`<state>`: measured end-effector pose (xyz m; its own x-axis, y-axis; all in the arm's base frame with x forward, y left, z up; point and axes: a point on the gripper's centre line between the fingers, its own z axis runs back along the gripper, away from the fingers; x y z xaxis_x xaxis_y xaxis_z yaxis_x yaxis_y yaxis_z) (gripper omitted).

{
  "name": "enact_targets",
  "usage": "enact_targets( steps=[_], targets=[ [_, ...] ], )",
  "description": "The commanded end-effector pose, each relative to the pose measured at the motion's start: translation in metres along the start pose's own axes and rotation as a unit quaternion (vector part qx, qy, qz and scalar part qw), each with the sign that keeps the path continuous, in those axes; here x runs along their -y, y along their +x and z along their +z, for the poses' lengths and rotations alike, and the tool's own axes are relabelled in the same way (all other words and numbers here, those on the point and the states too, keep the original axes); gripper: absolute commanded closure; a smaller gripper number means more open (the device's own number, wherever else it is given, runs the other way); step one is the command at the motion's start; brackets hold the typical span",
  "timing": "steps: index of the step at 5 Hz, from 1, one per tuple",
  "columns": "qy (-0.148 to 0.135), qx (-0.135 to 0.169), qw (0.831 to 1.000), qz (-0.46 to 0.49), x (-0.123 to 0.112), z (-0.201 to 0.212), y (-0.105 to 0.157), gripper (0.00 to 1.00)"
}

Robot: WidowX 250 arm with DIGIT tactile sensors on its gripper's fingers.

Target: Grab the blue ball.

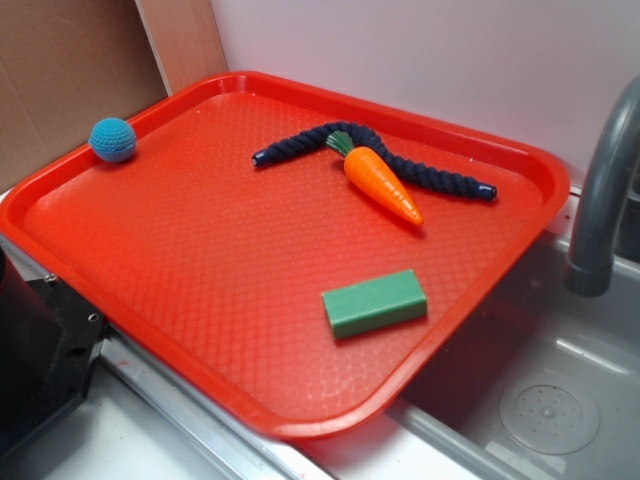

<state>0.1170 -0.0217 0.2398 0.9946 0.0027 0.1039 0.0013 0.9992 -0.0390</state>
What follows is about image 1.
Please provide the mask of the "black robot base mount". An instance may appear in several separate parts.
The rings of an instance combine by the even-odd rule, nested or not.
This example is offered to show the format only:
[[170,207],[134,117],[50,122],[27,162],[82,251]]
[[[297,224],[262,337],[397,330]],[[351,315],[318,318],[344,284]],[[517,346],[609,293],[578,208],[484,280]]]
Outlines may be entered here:
[[104,316],[56,277],[24,279],[1,254],[1,457],[86,398]]

